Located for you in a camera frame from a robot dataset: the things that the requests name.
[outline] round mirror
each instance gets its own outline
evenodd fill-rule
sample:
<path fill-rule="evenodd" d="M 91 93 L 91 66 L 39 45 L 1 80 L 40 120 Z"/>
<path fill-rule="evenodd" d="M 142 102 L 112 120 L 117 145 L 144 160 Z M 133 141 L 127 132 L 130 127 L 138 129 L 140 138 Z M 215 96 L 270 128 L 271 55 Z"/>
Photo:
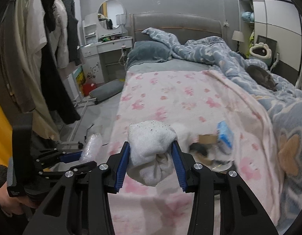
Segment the round mirror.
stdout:
<path fill-rule="evenodd" d="M 126 23 L 124 7 L 119 1 L 107 0 L 98 10 L 100 25 L 107 30 L 113 30 Z"/>

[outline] gray cat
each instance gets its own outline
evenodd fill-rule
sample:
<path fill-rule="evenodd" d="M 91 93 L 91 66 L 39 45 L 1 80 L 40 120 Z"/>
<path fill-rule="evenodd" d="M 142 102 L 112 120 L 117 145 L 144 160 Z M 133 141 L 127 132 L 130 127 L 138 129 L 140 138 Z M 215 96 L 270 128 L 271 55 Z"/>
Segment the gray cat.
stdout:
<path fill-rule="evenodd" d="M 273 77 L 266 70 L 256 65 L 249 65 L 246 69 L 246 72 L 257 82 L 257 84 L 264 86 L 269 90 L 277 91 L 277 84 L 275 83 Z"/>

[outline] blue tissue pack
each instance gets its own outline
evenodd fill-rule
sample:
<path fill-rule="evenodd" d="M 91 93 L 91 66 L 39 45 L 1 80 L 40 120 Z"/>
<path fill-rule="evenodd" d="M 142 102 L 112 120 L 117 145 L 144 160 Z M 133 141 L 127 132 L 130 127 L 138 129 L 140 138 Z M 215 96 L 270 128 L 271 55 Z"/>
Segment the blue tissue pack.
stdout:
<path fill-rule="evenodd" d="M 225 121 L 217 124 L 217 141 L 219 150 L 225 155 L 230 155 L 234 143 L 234 133 Z"/>

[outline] blue patterned comforter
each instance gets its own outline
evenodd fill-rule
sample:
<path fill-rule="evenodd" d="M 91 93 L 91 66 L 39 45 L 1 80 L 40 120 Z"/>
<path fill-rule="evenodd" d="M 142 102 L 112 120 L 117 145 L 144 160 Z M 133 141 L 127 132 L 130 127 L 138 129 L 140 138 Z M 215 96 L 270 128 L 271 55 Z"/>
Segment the blue patterned comforter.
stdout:
<path fill-rule="evenodd" d="M 225 75 L 265 107 L 277 139 L 280 165 L 286 173 L 277 226 L 283 234 L 302 209 L 302 91 L 275 74 L 276 92 L 258 85 L 245 69 L 252 64 L 267 70 L 266 64 L 243 59 L 220 37 L 189 40 L 181 45 L 175 35 L 162 30 L 148 28 L 142 33 L 164 43 L 174 58 L 211 65 L 211 70 Z"/>

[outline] human hand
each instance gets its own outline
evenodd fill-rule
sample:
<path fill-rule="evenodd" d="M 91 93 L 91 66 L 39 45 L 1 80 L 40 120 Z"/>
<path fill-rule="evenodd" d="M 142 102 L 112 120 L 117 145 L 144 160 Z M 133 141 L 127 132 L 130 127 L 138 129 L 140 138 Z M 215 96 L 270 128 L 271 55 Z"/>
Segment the human hand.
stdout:
<path fill-rule="evenodd" d="M 31 208 L 37 208 L 38 205 L 32 202 L 28 196 L 10 197 L 6 188 L 6 182 L 0 188 L 0 206 L 7 214 L 23 214 L 22 206 L 24 204 Z"/>

